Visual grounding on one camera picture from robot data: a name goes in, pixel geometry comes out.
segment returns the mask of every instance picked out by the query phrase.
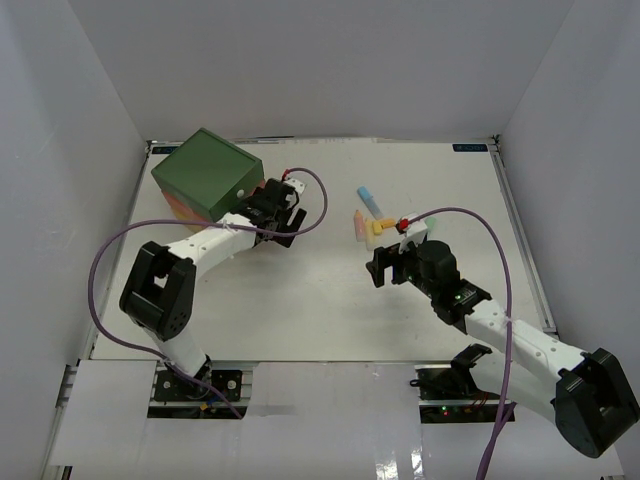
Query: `black label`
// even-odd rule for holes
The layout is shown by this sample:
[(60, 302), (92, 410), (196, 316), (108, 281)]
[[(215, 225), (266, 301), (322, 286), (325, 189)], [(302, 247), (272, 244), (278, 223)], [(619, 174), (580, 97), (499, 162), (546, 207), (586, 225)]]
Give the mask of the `black label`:
[(484, 143), (454, 143), (454, 152), (488, 152), (489, 149)]
[(151, 154), (152, 155), (169, 155), (170, 153), (173, 153), (173, 151), (178, 148), (177, 146), (172, 146), (172, 147), (153, 147), (151, 149)]

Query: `white wall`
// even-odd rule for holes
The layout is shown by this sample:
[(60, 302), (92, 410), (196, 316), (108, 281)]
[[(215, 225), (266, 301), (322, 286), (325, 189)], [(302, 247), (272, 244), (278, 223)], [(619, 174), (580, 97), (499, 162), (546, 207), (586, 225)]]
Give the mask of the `white wall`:
[(0, 1), (0, 65), (0, 477), (29, 480), (144, 144), (66, 0)]
[[(639, 86), (640, 3), (577, 1), (504, 160), (562, 338), (617, 355), (640, 397)], [(638, 426), (617, 444), (632, 480), (639, 446)]]
[(486, 137), (573, 0), (71, 0), (145, 139)]

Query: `green cube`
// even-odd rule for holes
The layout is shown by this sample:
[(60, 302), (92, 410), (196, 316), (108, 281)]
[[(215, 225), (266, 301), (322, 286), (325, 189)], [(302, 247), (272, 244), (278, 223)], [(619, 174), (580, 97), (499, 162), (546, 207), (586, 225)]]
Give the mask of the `green cube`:
[(222, 218), (264, 180), (259, 158), (204, 128), (160, 162), (151, 174), (174, 212), (212, 222)]

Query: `white table surface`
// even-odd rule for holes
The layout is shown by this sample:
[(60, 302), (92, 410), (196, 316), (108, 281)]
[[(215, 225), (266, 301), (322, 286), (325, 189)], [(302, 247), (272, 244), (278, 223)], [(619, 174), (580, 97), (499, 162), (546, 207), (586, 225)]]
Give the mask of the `white table surface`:
[[(410, 285), (373, 287), (364, 264), (371, 259), (353, 230), (356, 209), (366, 213), (356, 189), (365, 185), (387, 216), (398, 218), (442, 206), (461, 206), (494, 227), (511, 268), (515, 317), (541, 328), (542, 316), (516, 243), (489, 153), (456, 153), (451, 144), (389, 143), (372, 139), (287, 141), (243, 145), (262, 159), (265, 174), (287, 167), (313, 169), (329, 192), (329, 212), (314, 232), (291, 249), (262, 244), (225, 261), (199, 281), (190, 325), (215, 360), (428, 361), (448, 360), (473, 339), (445, 325), (429, 300)], [(164, 158), (151, 155), (132, 222), (172, 218), (150, 170)], [(320, 212), (311, 179), (301, 200), (305, 224)], [(142, 244), (188, 236), (182, 226), (151, 226), (130, 232), (122, 247), (103, 323), (130, 342), (152, 346), (147, 335), (118, 308), (133, 260)], [(399, 240), (394, 230), (380, 244)], [(462, 274), (505, 301), (500, 259), (488, 233), (473, 218), (440, 214), (432, 238), (446, 241)], [(100, 336), (94, 359), (150, 358)]]

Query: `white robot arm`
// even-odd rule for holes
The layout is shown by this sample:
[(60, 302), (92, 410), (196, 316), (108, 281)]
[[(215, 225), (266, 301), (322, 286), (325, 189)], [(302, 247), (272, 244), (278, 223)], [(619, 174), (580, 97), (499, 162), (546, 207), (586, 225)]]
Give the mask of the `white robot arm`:
[[(374, 285), (408, 282), (431, 299), (446, 324), (486, 345), (473, 344), (458, 354), (436, 379), (447, 389), (499, 393), (507, 341), (503, 308), (488, 292), (461, 278), (456, 259), (440, 241), (425, 240), (426, 226), (398, 224), (404, 239), (374, 251), (366, 267)], [(512, 321), (512, 365), (508, 396), (555, 423), (579, 452), (600, 456), (640, 418), (640, 407), (620, 363), (611, 353), (585, 352), (547, 336), (522, 320)]]
[(289, 247), (294, 236), (273, 234), (299, 230), (306, 211), (297, 209), (294, 215), (294, 210), (304, 190), (305, 184), (294, 178), (270, 179), (218, 222), (222, 228), (209, 227), (166, 246), (143, 245), (120, 297), (120, 309), (182, 372), (206, 380), (210, 361), (188, 325), (196, 281), (227, 258), (261, 242), (273, 240)]

